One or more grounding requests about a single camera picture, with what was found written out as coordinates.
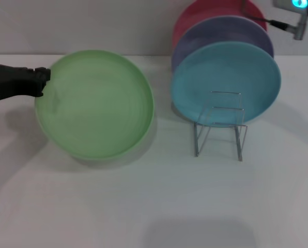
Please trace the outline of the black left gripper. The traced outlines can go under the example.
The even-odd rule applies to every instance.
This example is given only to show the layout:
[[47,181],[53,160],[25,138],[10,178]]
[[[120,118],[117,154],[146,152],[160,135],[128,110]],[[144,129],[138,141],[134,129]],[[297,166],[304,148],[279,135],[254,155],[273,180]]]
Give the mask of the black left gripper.
[[0,100],[14,96],[42,97],[51,69],[34,69],[0,65]]

